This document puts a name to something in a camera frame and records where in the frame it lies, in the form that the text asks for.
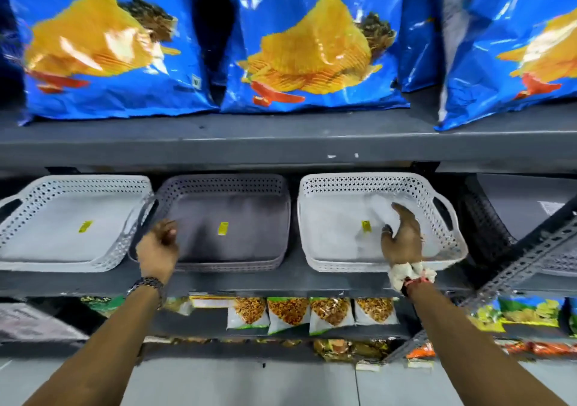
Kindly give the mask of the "person's left hand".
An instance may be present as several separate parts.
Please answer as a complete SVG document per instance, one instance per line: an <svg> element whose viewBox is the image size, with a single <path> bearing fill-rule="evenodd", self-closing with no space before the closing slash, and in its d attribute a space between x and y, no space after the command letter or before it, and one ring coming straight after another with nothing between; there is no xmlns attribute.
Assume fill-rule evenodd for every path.
<svg viewBox="0 0 577 406"><path fill-rule="evenodd" d="M152 233L152 228L136 246L141 277L155 277L166 285L175 270L179 248L177 241L175 244L161 244Z"/></svg>

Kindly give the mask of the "person's right hand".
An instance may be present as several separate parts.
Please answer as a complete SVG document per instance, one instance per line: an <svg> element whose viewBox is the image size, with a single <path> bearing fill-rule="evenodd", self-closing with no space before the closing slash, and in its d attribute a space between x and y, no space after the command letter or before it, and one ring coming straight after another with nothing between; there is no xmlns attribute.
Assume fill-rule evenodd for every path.
<svg viewBox="0 0 577 406"><path fill-rule="evenodd" d="M391 265L423 261L420 224L407 207L393 202L393 210L399 215L400 225L393 242L381 242L381 251Z"/></svg>

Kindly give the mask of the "person's right forearm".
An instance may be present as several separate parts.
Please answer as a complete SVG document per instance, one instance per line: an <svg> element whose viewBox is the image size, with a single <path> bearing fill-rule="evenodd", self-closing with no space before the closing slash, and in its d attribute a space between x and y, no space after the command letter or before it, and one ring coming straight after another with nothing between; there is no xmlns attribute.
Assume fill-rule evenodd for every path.
<svg viewBox="0 0 577 406"><path fill-rule="evenodd" d="M423 286L411 300L430 343L464 406L568 406L442 300Z"/></svg>

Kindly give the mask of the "person's left forearm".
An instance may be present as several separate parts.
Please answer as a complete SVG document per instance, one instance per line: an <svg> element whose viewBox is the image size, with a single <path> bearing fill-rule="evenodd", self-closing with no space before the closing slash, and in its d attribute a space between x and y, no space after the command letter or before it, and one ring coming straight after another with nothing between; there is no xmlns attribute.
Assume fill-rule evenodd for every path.
<svg viewBox="0 0 577 406"><path fill-rule="evenodd" d="M157 304L137 289L23 406L120 406Z"/></svg>

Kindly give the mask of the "metal link wristwatch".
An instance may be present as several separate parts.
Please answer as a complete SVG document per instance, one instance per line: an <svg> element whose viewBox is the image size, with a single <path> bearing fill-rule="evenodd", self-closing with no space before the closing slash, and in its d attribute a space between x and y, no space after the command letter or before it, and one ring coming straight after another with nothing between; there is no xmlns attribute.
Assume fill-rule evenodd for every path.
<svg viewBox="0 0 577 406"><path fill-rule="evenodd" d="M158 296L157 310L160 310L163 307L163 304L166 300L166 292L162 281L158 280L155 277L141 277L128 290L128 292L126 293L126 298L128 298L137 289L142 287L149 287L156 291Z"/></svg>

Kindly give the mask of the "clear plastic bag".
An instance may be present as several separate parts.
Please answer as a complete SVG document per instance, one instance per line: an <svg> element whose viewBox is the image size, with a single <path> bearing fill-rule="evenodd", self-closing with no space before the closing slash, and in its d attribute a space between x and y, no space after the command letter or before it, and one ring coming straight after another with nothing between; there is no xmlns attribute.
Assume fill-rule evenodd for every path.
<svg viewBox="0 0 577 406"><path fill-rule="evenodd" d="M418 204L415 197L407 192L371 192L364 194L361 200L363 215L359 220L371 222L371 233L361 230L356 235L357 258L366 261L379 261L383 258L380 235L384 225L390 225L393 234L397 233L400 225L399 215L393 210L392 203L396 202L408 208L420 224L422 237L422 254L424 257L434 257L441 250L441 243L433 230L431 220L426 216L425 209Z"/></svg>

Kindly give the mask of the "white fabric scrunchie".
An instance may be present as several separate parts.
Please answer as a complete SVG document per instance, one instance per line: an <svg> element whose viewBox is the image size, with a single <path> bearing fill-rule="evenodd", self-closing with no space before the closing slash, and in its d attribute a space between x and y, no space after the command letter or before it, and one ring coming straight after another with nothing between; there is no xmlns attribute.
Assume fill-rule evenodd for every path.
<svg viewBox="0 0 577 406"><path fill-rule="evenodd" d="M389 281L395 291L403 293L406 284L413 281L434 283L437 273L425 266L425 262L394 264L388 271Z"/></svg>

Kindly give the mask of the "white perforated plastic basket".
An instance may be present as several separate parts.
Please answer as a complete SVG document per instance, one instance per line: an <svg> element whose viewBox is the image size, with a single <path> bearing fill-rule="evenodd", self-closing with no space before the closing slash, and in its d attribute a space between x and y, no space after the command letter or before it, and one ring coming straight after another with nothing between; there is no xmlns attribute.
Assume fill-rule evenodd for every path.
<svg viewBox="0 0 577 406"><path fill-rule="evenodd" d="M117 267L154 196L140 175L51 175L0 199L0 271L101 273ZM93 224L83 234L84 221Z"/></svg>
<svg viewBox="0 0 577 406"><path fill-rule="evenodd" d="M386 273L390 265L357 258L361 200L371 192L407 192L431 220L440 252L426 258L435 271L448 269L469 255L454 207L429 181L411 172L340 172L303 177L299 184L297 218L307 263L326 273Z"/></svg>

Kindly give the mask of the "red thread wristband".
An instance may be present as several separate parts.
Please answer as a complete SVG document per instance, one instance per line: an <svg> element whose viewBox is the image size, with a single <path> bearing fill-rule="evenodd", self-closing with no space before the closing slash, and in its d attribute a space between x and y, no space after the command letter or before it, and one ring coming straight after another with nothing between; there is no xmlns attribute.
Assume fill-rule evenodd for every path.
<svg viewBox="0 0 577 406"><path fill-rule="evenodd" d="M431 282L431 280L423 277L419 277L417 279L410 279L407 277L402 282L400 293L404 297L411 299L412 293L414 293L416 290L419 290L423 286L434 286L434 283Z"/></svg>

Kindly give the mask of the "white nut snack packet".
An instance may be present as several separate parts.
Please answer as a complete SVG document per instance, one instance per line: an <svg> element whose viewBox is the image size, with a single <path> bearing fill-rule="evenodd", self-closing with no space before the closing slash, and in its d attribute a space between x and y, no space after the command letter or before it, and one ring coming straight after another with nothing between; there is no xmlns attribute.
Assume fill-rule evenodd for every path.
<svg viewBox="0 0 577 406"><path fill-rule="evenodd" d="M236 298L227 309L227 330L264 329L269 326L265 298Z"/></svg>
<svg viewBox="0 0 577 406"><path fill-rule="evenodd" d="M397 298L354 299L354 319L358 326L398 325L394 303Z"/></svg>
<svg viewBox="0 0 577 406"><path fill-rule="evenodd" d="M309 335L356 324L350 298L309 298L311 309Z"/></svg>
<svg viewBox="0 0 577 406"><path fill-rule="evenodd" d="M308 298L267 298L267 307L270 317L269 335L310 323Z"/></svg>

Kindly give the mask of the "green snack packet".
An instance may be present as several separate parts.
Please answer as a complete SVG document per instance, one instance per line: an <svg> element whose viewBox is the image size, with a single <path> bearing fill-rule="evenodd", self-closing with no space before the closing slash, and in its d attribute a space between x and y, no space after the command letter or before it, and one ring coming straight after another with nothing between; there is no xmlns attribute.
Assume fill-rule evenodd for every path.
<svg viewBox="0 0 577 406"><path fill-rule="evenodd" d="M99 296L83 296L80 298L80 301L97 314L100 314L105 318L109 318L114 312L116 312L119 307L121 307L125 301L125 297L116 296L110 298Z"/></svg>

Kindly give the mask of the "dark grey perforated plastic basket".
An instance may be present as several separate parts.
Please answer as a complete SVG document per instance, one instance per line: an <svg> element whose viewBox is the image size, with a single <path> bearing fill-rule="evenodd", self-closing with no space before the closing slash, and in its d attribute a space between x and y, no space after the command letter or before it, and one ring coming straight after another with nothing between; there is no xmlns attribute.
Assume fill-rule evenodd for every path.
<svg viewBox="0 0 577 406"><path fill-rule="evenodd" d="M467 176L458 211L481 259L495 261L550 216L538 201L567 203L577 179L483 174Z"/></svg>

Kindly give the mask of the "golden snack packet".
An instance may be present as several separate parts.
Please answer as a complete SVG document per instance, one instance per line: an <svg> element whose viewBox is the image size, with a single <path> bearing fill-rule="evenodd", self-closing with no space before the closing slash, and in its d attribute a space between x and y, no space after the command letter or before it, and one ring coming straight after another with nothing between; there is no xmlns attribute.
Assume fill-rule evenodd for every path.
<svg viewBox="0 0 577 406"><path fill-rule="evenodd" d="M390 342L386 340L316 339L313 349L324 361L341 363L382 362L392 351Z"/></svg>

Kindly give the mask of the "grey metal shelf rack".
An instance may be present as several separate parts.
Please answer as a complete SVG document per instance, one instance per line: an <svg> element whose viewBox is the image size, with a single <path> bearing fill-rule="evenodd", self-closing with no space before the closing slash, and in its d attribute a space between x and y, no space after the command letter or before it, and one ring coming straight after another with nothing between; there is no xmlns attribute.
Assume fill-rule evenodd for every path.
<svg viewBox="0 0 577 406"><path fill-rule="evenodd" d="M208 114L176 118L96 121L34 121L17 126L23 95L0 94L0 169L165 168L174 173L267 172L288 177L336 169L389 169L394 161L482 161L496 157L577 157L577 102L534 106L498 115L462 130L433 131L436 90L410 94L410 109L270 116ZM298 229L292 229L287 258L259 273L177 272L167 294L189 292L258 296L388 297L395 293L386 273L320 273L307 265ZM442 291L459 297L480 287L470 265L437 274ZM130 259L105 273L0 271L0 298L119 296L136 280Z"/></svg>

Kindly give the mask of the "yellow green chip packet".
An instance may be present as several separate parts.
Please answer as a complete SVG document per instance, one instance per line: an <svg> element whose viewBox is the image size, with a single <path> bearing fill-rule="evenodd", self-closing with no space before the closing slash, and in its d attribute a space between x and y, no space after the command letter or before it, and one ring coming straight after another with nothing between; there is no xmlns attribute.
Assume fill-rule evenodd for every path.
<svg viewBox="0 0 577 406"><path fill-rule="evenodd" d="M520 324L558 328L566 298L540 296L499 296L468 315L481 331L505 333L504 325Z"/></svg>

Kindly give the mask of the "orange snack packets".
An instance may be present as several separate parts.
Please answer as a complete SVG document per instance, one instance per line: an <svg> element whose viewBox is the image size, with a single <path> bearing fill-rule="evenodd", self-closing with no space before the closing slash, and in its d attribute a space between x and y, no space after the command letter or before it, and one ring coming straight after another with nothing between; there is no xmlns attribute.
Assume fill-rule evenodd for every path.
<svg viewBox="0 0 577 406"><path fill-rule="evenodd" d="M495 339L494 343L505 354L513 356L516 360L572 360L577 362L577 341L569 344L553 342L534 342L509 339ZM416 348L406 355L408 360L435 359L436 353L430 342Z"/></svg>

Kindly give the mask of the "blue potato chip bag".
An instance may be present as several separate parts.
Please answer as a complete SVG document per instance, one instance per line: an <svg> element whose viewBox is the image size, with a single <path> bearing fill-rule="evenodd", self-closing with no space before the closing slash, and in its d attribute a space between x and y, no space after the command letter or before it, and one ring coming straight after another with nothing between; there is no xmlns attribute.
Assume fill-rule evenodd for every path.
<svg viewBox="0 0 577 406"><path fill-rule="evenodd" d="M97 120L217 110L194 0L8 0L25 107L34 118Z"/></svg>
<svg viewBox="0 0 577 406"><path fill-rule="evenodd" d="M403 0L231 0L229 113L408 108L396 87Z"/></svg>
<svg viewBox="0 0 577 406"><path fill-rule="evenodd" d="M442 0L436 130L577 99L577 0Z"/></svg>
<svg viewBox="0 0 577 406"><path fill-rule="evenodd" d="M440 0L403 0L399 45L398 81L402 92L441 83L444 51Z"/></svg>

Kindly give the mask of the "slotted grey metal rack post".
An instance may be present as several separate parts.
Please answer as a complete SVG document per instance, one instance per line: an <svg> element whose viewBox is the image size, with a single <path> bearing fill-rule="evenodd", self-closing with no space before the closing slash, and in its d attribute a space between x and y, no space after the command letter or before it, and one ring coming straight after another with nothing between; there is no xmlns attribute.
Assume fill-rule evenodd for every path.
<svg viewBox="0 0 577 406"><path fill-rule="evenodd" d="M480 287L453 301L440 291L448 307L462 316L498 295L515 291L540 296L577 296L577 275L555 276L542 271L545 261L559 260L565 249L577 249L577 196L497 258L487 270L472 269Z"/></svg>

